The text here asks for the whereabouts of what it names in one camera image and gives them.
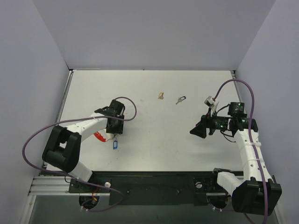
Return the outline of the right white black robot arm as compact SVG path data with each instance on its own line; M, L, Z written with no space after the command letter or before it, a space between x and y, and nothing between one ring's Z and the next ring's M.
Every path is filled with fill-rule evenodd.
M228 115L218 116L218 101L205 101L208 112L201 116L200 122L190 134L201 138L213 135L216 130L230 131L238 145L243 180L239 180L233 171L216 168L209 178L209 187L214 191L226 190L232 198L235 212L270 215L282 194L280 184L275 183L269 174L262 153L256 121L249 119L244 112L245 104L231 102L227 105Z

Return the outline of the red handle spring keyring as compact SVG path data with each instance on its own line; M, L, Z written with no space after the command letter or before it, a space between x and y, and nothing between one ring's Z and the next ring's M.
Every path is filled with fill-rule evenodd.
M112 140L116 137L115 134L112 134L112 133L106 133L105 130L101 130L101 131L98 131L98 132L95 132L93 134L98 140L102 141L102 142L107 142L109 140Z

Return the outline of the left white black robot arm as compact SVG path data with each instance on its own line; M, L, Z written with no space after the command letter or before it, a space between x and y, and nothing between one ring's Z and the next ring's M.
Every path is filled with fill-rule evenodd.
M97 109L90 120L67 127L55 126L42 154L43 161L80 180L79 186L85 192L96 187L93 172L79 161L81 142L91 135L102 142L123 133L125 105L112 100L109 106Z

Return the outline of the key with black tag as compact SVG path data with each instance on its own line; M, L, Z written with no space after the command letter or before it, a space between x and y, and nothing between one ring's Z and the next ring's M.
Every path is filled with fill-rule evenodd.
M182 101L184 101L186 99L186 96L181 96L178 98L176 104L181 103Z

